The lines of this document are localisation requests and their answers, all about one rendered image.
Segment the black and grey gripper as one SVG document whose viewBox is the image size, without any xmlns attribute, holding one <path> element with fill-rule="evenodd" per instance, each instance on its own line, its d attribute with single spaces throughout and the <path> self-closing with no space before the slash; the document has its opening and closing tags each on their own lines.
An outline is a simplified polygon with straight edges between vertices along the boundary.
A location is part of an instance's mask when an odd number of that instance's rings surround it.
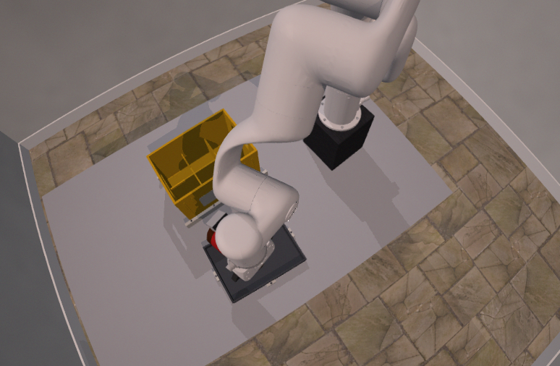
<svg viewBox="0 0 560 366">
<path fill-rule="evenodd" d="M 257 266 L 251 269 L 235 268 L 233 270 L 233 272 L 234 271 L 235 272 L 232 275 L 232 280 L 234 282 L 237 282 L 240 278 L 244 281 L 249 281 L 256 274 L 256 272 L 260 269 L 260 267 L 264 264 L 264 262 L 266 262 L 266 260 L 269 258 L 269 256 L 275 249 L 275 244 L 273 243 L 272 238 L 267 243 L 267 254 L 264 261 L 261 263 L 261 265 L 260 266 L 258 265 L 259 267 Z"/>
</svg>

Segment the yellow storage crate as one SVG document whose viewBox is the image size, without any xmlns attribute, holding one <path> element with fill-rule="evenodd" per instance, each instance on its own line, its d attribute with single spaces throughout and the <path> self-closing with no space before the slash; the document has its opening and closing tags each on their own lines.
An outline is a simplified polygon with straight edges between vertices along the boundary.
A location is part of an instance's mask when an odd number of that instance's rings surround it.
<svg viewBox="0 0 560 366">
<path fill-rule="evenodd" d="M 210 116 L 146 156 L 174 205 L 190 220 L 219 201 L 213 193 L 214 159 L 234 127 Z M 240 161 L 260 171 L 252 144 L 243 145 Z"/>
</svg>

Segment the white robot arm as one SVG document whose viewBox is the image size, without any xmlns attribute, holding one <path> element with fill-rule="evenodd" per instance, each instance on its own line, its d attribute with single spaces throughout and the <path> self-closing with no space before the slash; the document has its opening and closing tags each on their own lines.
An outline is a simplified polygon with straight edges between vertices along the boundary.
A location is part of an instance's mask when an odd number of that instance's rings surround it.
<svg viewBox="0 0 560 366">
<path fill-rule="evenodd" d="M 354 128 L 360 106 L 381 81 L 401 74 L 415 40 L 420 0 L 321 1 L 331 10 L 293 4 L 276 14 L 253 114 L 229 132 L 216 155 L 213 193 L 239 212 L 218 210 L 206 224 L 231 272 L 264 261 L 268 241 L 300 198 L 294 187 L 242 164 L 243 145 L 303 140 L 317 115 L 329 129 Z"/>
</svg>

